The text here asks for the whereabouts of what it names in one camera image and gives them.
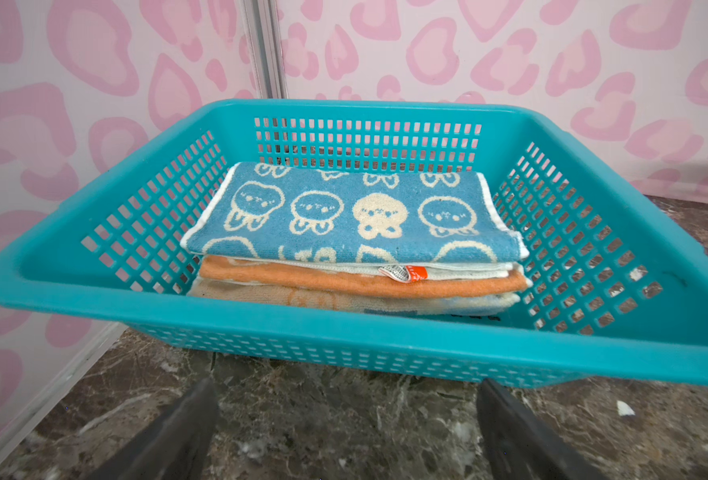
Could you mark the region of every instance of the marble floor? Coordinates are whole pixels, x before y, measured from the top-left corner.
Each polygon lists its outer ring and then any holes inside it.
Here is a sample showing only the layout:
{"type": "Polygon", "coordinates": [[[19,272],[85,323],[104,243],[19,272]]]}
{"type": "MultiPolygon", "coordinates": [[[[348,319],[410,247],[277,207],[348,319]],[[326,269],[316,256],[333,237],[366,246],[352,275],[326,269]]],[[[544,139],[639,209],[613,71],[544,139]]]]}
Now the marble floor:
{"type": "MultiPolygon", "coordinates": [[[[653,201],[708,253],[708,205],[653,201]]],[[[205,479],[492,478],[473,384],[181,350],[128,330],[0,480],[82,478],[206,376],[220,419],[205,479]]],[[[708,388],[592,377],[512,391],[613,480],[708,480],[708,388]]]]}

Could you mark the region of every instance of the plastic basket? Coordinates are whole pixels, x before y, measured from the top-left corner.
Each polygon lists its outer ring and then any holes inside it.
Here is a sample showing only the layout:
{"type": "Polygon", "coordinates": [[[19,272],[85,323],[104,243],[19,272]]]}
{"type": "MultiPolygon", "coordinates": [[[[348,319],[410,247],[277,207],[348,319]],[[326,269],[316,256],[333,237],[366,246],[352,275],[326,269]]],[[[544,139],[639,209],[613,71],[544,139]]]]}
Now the plastic basket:
{"type": "Polygon", "coordinates": [[[570,134],[513,107],[207,105],[0,253],[0,304],[117,320],[174,346],[443,379],[708,384],[703,247],[570,134]],[[481,319],[186,297],[199,259],[179,240],[237,161],[481,171],[532,252],[524,264],[534,286],[481,319]]]}

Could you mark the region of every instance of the pink wall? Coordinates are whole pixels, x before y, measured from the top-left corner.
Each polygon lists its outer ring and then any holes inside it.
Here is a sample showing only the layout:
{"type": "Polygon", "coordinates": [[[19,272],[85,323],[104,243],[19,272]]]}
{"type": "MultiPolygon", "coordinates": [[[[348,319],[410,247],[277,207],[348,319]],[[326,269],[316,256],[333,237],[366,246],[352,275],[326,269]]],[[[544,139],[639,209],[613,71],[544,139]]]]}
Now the pink wall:
{"type": "Polygon", "coordinates": [[[538,110],[646,194],[708,202],[708,0],[277,0],[291,98],[538,110]]]}
{"type": "MultiPolygon", "coordinates": [[[[203,104],[257,95],[237,0],[0,0],[0,250],[203,104]]],[[[0,308],[0,435],[108,324],[0,308]]]]}

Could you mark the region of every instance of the folded towel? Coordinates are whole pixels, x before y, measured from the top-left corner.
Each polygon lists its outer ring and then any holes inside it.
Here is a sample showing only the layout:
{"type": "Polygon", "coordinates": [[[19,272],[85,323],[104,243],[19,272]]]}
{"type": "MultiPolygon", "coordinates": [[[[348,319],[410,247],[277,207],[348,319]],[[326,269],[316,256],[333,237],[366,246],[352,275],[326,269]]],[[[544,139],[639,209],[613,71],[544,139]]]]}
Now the folded towel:
{"type": "Polygon", "coordinates": [[[201,277],[195,279],[188,296],[339,312],[405,315],[487,316],[500,313],[519,302],[519,296],[514,293],[479,298],[392,299],[276,285],[242,286],[201,277]]]}
{"type": "Polygon", "coordinates": [[[528,254],[474,172],[240,163],[181,241],[193,254],[331,264],[495,264],[528,254]]]}
{"type": "Polygon", "coordinates": [[[512,270],[506,278],[486,280],[424,280],[397,283],[385,276],[345,274],[301,266],[238,260],[208,255],[199,275],[212,280],[247,285],[280,285],[325,290],[349,295],[383,298],[452,298],[475,297],[525,290],[529,280],[521,270],[512,270]]]}

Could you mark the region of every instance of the white debris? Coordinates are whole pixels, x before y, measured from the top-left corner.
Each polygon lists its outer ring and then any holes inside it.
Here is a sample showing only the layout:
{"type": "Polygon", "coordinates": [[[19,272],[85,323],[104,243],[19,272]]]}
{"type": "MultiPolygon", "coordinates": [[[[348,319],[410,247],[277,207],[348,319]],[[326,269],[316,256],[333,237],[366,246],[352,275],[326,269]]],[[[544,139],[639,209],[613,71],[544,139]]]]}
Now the white debris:
{"type": "Polygon", "coordinates": [[[472,434],[474,433],[474,426],[471,423],[460,423],[456,422],[452,426],[452,432],[461,442],[470,442],[472,440],[472,434]]]}
{"type": "Polygon", "coordinates": [[[636,415],[634,413],[634,410],[631,407],[629,407],[628,403],[618,400],[617,404],[618,404],[618,415],[619,416],[626,417],[626,416],[636,415]]]}
{"type": "Polygon", "coordinates": [[[165,370],[167,373],[176,373],[178,371],[178,367],[172,366],[167,362],[160,363],[160,368],[162,370],[165,370]]]}

